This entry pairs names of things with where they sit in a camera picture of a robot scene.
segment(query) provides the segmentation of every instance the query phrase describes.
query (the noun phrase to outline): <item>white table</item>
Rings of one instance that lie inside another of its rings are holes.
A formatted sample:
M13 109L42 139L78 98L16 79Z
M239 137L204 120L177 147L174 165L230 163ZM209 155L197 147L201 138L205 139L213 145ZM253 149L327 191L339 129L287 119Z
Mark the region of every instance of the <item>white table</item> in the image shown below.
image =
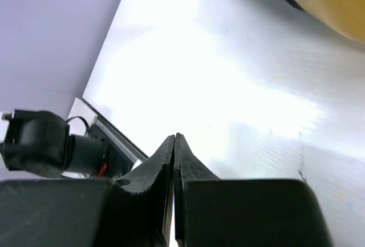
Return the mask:
M181 132L224 178L303 170L365 246L365 47L284 0L121 0L83 97L148 155Z

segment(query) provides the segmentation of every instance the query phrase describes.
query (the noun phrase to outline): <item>white wall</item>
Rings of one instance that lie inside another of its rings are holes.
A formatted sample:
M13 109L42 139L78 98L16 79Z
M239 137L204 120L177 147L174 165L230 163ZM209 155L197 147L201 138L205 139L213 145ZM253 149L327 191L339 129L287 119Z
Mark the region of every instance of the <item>white wall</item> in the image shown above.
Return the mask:
M120 0L0 0L0 111L67 117Z

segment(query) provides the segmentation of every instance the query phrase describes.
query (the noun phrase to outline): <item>wire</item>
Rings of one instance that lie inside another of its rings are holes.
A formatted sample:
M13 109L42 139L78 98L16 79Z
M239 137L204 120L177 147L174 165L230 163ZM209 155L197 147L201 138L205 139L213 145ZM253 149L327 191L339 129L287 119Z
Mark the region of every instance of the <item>wire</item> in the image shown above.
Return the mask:
M84 136L89 135L89 133L90 133L90 126L89 126L89 124L87 123L87 120L84 117L74 116L74 117L68 118L66 120L66 123L69 124L70 121L72 121L74 119L79 119L79 120L81 120L83 122L83 124L85 125L85 134L84 134Z

